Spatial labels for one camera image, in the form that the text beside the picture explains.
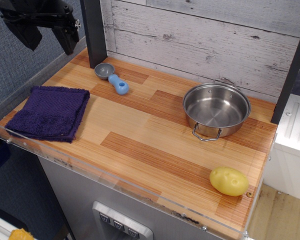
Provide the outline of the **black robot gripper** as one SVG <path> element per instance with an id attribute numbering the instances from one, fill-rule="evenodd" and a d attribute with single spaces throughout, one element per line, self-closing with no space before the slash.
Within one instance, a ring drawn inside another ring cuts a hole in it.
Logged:
<path id="1" fill-rule="evenodd" d="M 25 47 L 34 51 L 42 34 L 38 27 L 50 28 L 66 55 L 79 42 L 81 24 L 73 8 L 63 0 L 0 0 L 0 17 Z"/>

